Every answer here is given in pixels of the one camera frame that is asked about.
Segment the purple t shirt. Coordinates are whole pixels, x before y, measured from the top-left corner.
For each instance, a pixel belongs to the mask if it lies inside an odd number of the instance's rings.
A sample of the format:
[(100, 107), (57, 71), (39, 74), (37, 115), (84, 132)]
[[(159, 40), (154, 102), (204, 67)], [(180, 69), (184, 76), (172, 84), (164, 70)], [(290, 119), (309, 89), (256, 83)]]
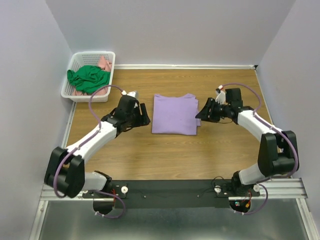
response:
[(188, 93), (180, 97), (155, 94), (153, 99), (152, 134), (197, 135), (201, 121), (196, 118), (199, 101)]

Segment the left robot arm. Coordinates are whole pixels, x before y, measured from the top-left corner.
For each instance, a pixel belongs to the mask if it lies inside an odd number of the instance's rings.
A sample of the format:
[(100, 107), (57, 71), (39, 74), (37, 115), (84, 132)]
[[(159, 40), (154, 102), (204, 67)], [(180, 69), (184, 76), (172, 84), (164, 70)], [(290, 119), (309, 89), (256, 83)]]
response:
[(144, 103), (138, 93), (122, 95), (116, 108), (98, 119), (97, 126), (67, 148), (56, 147), (50, 156), (44, 183), (58, 198), (74, 198), (81, 191), (94, 191), (104, 198), (113, 192), (112, 178), (100, 171), (87, 172), (85, 165), (104, 145), (121, 133), (150, 124)]

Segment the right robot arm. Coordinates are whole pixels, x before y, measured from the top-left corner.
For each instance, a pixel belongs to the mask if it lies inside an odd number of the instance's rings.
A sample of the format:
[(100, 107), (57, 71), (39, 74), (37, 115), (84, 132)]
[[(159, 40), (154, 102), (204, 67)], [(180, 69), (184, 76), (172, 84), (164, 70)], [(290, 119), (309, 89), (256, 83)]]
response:
[(299, 169), (296, 134), (270, 124), (258, 115), (256, 109), (245, 106), (240, 88), (220, 85), (215, 91), (216, 97), (208, 98), (195, 117), (211, 123), (228, 118), (259, 141), (257, 163), (236, 171), (226, 188), (241, 196), (257, 183), (292, 176)]

